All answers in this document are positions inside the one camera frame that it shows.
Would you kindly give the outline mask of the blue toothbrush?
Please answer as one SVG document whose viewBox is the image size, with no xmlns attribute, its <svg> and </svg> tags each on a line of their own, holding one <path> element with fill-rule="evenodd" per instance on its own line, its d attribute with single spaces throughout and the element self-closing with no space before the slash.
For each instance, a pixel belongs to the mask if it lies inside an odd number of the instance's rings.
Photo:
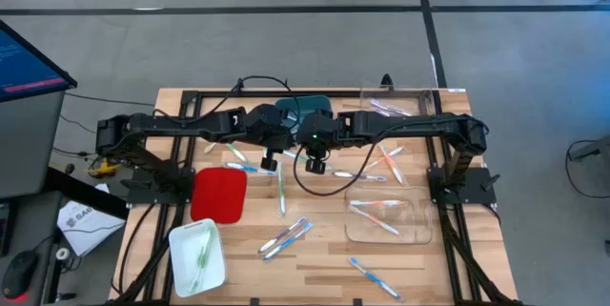
<svg viewBox="0 0 610 306">
<path fill-rule="evenodd" d="M 244 165 L 244 164 L 235 163 L 235 162 L 224 162 L 223 164 L 227 168 L 232 168 L 232 169 L 240 170 L 240 171 L 247 172 L 247 173 L 260 173 L 260 174 L 269 175 L 269 176 L 275 175 L 275 172 L 267 171 L 267 170 L 257 168 L 255 166 L 251 166 L 251 165 Z"/>
<path fill-rule="evenodd" d="M 300 237 L 302 237 L 307 232 L 309 232 L 312 227 L 313 227 L 312 223 L 307 223 L 306 225 L 304 225 L 304 227 L 298 233 L 296 233 L 295 235 L 293 235 L 290 238 L 288 238 L 285 241 L 283 241 L 279 246 L 275 247 L 269 253 L 265 254 L 262 259 L 264 261 L 272 259 L 276 255 L 278 255 L 280 252 L 285 250 L 288 246 L 290 246 L 295 241 L 297 241 Z"/>
<path fill-rule="evenodd" d="M 365 275 L 367 278 L 369 278 L 371 281 L 373 281 L 375 283 L 375 285 L 377 285 L 379 288 L 381 288 L 383 291 L 385 291 L 388 295 L 390 295 L 391 297 L 393 297 L 396 300 L 402 300 L 401 295 L 395 289 L 393 289 L 391 286 L 389 286 L 387 283 L 385 283 L 383 280 L 381 280 L 378 276 L 373 274 L 371 271 L 369 271 L 365 267 L 363 267 L 355 257 L 350 256 L 348 258 L 348 262 L 353 267 L 355 267 L 357 270 L 359 270 L 363 275 Z"/>
</svg>

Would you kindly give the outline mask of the teal plastic bin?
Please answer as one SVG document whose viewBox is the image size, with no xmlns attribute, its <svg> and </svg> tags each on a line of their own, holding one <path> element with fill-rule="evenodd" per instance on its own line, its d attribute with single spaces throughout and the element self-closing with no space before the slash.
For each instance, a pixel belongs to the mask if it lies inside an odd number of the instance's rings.
<svg viewBox="0 0 610 306">
<path fill-rule="evenodd" d="M 318 110 L 332 112 L 330 99 L 324 95 L 299 96 L 277 100 L 274 105 L 287 111 L 287 120 L 302 120 L 305 115 Z"/>
</svg>

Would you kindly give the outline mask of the red plastic bin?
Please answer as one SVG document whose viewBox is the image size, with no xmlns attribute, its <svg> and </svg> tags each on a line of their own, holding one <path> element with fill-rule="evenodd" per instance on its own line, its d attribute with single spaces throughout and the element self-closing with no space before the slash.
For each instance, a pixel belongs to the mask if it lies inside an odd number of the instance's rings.
<svg viewBox="0 0 610 306">
<path fill-rule="evenodd" d="M 218 224 L 235 224 L 243 213 L 247 175 L 237 169 L 214 167 L 199 171 L 194 178 L 190 217 L 211 219 Z"/>
</svg>

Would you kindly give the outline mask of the clear plastic bin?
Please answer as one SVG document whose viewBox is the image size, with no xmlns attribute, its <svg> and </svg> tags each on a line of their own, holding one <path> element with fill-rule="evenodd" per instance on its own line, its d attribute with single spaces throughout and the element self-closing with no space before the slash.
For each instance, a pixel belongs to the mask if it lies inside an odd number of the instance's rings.
<svg viewBox="0 0 610 306">
<path fill-rule="evenodd" d="M 382 103 L 401 108 L 412 116 L 390 116 L 386 117 L 373 111 L 371 100 L 376 99 Z M 363 88 L 360 91 L 359 100 L 356 102 L 356 111 L 364 112 L 370 119 L 383 125 L 398 125 L 407 121 L 422 121 L 430 115 L 434 115 L 432 92 L 421 89 L 400 89 L 391 87 Z"/>
<path fill-rule="evenodd" d="M 393 235 L 366 217 L 349 210 L 351 200 L 401 200 L 405 204 L 387 206 L 355 206 L 399 231 Z M 428 190 L 420 187 L 360 188 L 353 187 L 345 194 L 345 234 L 355 242 L 381 244 L 427 244 L 432 240 L 432 202 Z"/>
</svg>

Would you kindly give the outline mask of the white plastic bin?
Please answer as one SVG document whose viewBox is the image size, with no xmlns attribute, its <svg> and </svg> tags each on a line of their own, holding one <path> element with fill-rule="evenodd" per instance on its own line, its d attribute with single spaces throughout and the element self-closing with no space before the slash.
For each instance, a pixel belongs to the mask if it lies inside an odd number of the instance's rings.
<svg viewBox="0 0 610 306">
<path fill-rule="evenodd" d="M 192 293 L 190 286 L 196 271 L 197 256 L 204 236 L 209 230 L 215 230 L 213 241 L 197 290 Z M 169 244 L 173 265 L 173 284 L 177 296 L 187 298 L 200 295 L 220 287 L 227 280 L 222 240 L 213 220 L 207 218 L 171 230 Z"/>
</svg>

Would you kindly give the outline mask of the white printed paper sheet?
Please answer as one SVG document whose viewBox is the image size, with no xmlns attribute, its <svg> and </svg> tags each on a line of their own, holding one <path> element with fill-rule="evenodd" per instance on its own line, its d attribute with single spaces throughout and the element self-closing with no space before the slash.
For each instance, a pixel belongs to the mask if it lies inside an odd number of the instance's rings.
<svg viewBox="0 0 610 306">
<path fill-rule="evenodd" d="M 74 201 L 63 206 L 57 217 L 57 227 L 77 256 L 88 254 L 124 224 L 123 219 Z"/>
</svg>

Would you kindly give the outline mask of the blue screen monitor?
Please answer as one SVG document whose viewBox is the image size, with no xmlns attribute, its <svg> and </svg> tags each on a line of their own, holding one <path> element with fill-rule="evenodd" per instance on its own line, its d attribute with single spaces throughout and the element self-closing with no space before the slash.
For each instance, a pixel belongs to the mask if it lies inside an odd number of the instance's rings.
<svg viewBox="0 0 610 306">
<path fill-rule="evenodd" d="M 0 20 L 0 103 L 77 86 L 66 71 Z"/>
</svg>

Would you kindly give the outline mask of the black stand leg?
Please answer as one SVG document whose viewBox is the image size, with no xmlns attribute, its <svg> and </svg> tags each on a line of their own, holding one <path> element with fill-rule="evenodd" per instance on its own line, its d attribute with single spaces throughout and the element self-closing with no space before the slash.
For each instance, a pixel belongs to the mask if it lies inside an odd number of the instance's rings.
<svg viewBox="0 0 610 306">
<path fill-rule="evenodd" d="M 588 141 L 585 146 L 571 151 L 568 157 L 572 161 L 578 161 L 592 155 L 600 155 L 606 163 L 610 164 L 610 134 L 597 140 Z"/>
</svg>

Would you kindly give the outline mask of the black computer mouse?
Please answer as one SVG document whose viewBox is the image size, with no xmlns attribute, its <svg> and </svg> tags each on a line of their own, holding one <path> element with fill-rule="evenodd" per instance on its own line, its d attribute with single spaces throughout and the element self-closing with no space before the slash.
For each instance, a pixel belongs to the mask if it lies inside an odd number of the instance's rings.
<svg viewBox="0 0 610 306">
<path fill-rule="evenodd" d="M 2 296 L 8 300 L 16 300 L 23 296 L 31 285 L 37 263 L 38 254 L 34 250 L 17 254 L 3 275 L 0 284 Z"/>
</svg>

